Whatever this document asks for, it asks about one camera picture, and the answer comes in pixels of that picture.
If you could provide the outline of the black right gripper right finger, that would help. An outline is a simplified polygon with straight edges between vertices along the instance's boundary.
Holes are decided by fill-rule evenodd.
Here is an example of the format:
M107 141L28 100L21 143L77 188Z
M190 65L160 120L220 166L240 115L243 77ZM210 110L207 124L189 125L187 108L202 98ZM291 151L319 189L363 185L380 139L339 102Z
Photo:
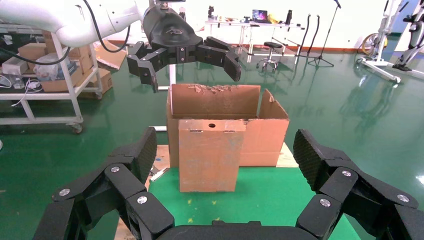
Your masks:
M296 220L318 240L332 234L342 215L354 218L377 240L421 240L424 213L410 194L362 171L342 150L319 144L299 129L293 157L315 192Z

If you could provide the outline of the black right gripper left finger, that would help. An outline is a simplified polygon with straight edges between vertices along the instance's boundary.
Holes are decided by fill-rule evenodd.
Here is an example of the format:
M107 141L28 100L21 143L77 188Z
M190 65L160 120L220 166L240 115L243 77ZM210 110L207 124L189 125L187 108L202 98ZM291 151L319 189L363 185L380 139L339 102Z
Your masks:
M148 127L137 142L115 148L99 168L56 190L33 238L85 240L117 211L137 240L157 240L175 219L146 188L156 155L156 131Z

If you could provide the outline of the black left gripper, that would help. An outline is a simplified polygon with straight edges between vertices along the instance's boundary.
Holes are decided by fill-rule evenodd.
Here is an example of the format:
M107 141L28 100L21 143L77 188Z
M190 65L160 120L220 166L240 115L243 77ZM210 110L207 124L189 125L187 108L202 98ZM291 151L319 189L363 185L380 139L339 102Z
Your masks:
M234 82L240 80L242 67L234 46L212 36L203 41L173 9L149 7L143 16L143 30L149 46L138 41L128 50L128 71L139 77L143 85L151 86L154 93L159 91L156 72L168 62L198 61L223 68Z

